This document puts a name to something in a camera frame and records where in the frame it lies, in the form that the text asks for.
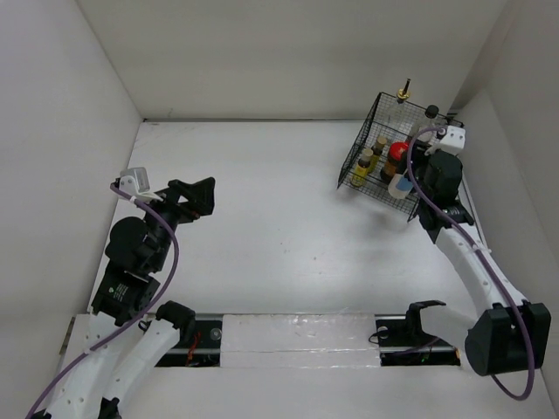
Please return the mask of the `red lid jar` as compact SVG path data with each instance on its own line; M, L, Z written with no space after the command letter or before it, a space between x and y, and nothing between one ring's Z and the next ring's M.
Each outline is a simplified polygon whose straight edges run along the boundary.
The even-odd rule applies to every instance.
M402 160L403 153L406 152L408 148L409 144L402 141L397 141L390 145L386 157L386 162L383 164L380 172L381 180L384 183L390 183L391 179L396 173L400 161Z

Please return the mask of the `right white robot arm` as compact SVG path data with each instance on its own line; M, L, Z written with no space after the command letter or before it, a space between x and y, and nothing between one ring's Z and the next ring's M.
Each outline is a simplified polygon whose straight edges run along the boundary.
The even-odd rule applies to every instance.
M407 167L420 197L419 222L457 272L475 314L429 301L404 322L406 338L422 344L436 336L459 347L481 376L533 374L544 361L551 314L510 283L482 243L473 217L458 199L460 159L442 150L428 154L424 146L412 145Z

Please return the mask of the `red label vinegar bottle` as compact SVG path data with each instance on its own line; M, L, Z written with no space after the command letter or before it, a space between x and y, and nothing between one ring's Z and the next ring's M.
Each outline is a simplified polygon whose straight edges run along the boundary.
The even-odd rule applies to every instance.
M439 111L438 106L429 105L424 110L424 114L419 119L417 119L412 125L407 135L406 142L410 143L411 140L415 138L420 131L426 128L433 128L437 126L438 111Z

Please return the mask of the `white silver lid jar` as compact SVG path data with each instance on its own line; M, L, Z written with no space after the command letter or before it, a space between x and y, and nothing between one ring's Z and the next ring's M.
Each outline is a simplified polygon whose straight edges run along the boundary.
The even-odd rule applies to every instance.
M388 192L397 200L405 199L413 189L413 184L406 173L394 174L390 181Z

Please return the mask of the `clear glass oil bottle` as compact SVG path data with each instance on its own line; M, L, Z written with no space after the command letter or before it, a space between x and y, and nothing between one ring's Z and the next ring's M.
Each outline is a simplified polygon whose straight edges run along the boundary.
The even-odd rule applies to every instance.
M404 86L397 91L395 101L390 105L387 113L385 114L384 125L386 127L394 130L398 130L400 128L404 116L405 104L411 96L410 84L411 79L408 78L405 81Z

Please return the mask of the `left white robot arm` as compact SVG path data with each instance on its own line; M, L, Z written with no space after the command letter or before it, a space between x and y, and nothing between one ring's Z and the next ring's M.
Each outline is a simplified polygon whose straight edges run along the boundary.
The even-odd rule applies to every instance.
M162 303L176 274L176 229L212 214L216 181L172 180L149 188L144 168L121 172L110 189L142 210L109 232L106 270L88 310L85 346L47 385L29 418L119 418L131 396L174 346L194 338L196 314Z

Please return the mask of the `small yellow bottle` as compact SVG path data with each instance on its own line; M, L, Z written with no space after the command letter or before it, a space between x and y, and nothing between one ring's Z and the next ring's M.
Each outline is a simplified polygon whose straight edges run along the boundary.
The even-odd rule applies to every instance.
M355 165L355 170L354 170L354 174L351 178L350 184L354 187L354 188L360 188L361 186L363 186L366 183L366 177L368 175L369 172L369 167L370 167L370 163L372 160L374 153L373 150L371 148L365 148L361 155L360 158L357 162L357 164Z
M383 136L383 135L378 135L377 136L377 138L375 140L375 143L373 144L373 146L371 148L371 150L373 152L373 155L372 155L371 160L370 160L370 166L369 166L370 172L372 172L375 169L381 155L383 154L383 150L384 150L384 147L386 146L387 142L388 142L388 140L385 136Z

